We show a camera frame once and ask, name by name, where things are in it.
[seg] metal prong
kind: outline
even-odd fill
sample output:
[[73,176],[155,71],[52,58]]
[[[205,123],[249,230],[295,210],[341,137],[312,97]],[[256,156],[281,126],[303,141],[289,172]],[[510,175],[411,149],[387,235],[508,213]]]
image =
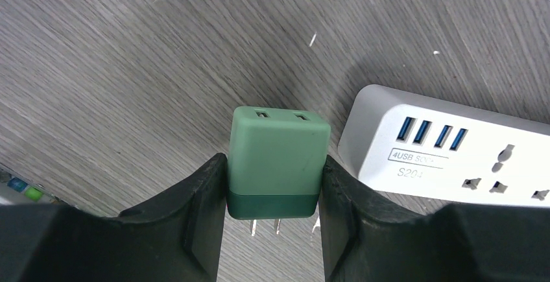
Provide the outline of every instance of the metal prong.
[[275,234],[278,235],[279,232],[281,231],[281,220],[280,219],[275,220],[275,224],[273,225],[273,228],[275,229]]
[[317,221],[315,222],[315,225],[313,225],[313,229],[311,230],[311,233],[315,232],[315,228],[321,227],[321,220],[317,217]]
[[250,221],[250,235],[254,236],[256,234],[256,219]]

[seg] power adapter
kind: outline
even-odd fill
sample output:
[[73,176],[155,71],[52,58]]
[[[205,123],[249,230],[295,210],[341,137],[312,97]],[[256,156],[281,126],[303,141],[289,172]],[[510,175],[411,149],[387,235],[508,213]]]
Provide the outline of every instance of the power adapter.
[[313,215],[329,137],[330,125],[313,112],[235,109],[228,155],[229,214],[245,220]]
[[550,207],[550,126],[371,85],[338,153],[365,185],[478,204]]

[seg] usb port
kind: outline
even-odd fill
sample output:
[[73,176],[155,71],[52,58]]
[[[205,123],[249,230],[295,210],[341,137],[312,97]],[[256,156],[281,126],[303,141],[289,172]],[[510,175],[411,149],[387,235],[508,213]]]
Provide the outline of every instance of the usb port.
[[409,136],[409,133],[411,131],[411,128],[414,124],[414,118],[407,117],[405,118],[405,122],[403,122],[403,126],[401,127],[401,130],[399,131],[399,135],[397,136],[398,141],[407,141],[407,137]]
[[305,117],[305,115],[302,115],[301,113],[295,113],[294,115],[302,120],[305,120],[305,121],[309,120],[308,118]]
[[256,114],[257,114],[258,117],[260,117],[260,118],[269,118],[269,116],[268,116],[267,113],[265,113],[265,112],[257,111]]
[[443,144],[445,143],[445,140],[447,139],[447,136],[449,135],[449,132],[453,129],[452,126],[445,125],[443,126],[443,130],[441,130],[441,134],[439,134],[439,137],[437,138],[437,141],[435,142],[435,145],[433,145],[435,148],[441,148]]
[[422,124],[420,125],[420,128],[418,129],[418,132],[416,133],[416,136],[414,137],[414,141],[412,141],[413,144],[422,144],[422,141],[424,140],[425,135],[428,133],[428,129],[430,127],[431,122],[430,121],[422,121]]
[[452,151],[457,151],[459,149],[460,143],[464,139],[464,136],[466,136],[466,133],[468,132],[467,129],[461,128],[457,136],[455,137],[455,140],[453,141],[453,144],[451,145]]

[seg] green usb charger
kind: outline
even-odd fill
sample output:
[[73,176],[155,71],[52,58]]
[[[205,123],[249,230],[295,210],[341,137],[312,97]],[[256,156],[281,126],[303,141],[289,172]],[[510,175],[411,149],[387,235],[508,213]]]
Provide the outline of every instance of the green usb charger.
[[228,156],[229,214],[236,219],[315,212],[330,125],[313,112],[238,107]]

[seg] power strip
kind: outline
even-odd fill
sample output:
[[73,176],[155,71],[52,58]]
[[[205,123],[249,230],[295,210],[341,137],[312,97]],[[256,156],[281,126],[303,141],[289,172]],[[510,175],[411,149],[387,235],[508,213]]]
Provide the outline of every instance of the power strip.
[[371,85],[338,153],[365,185],[478,204],[550,207],[550,126]]

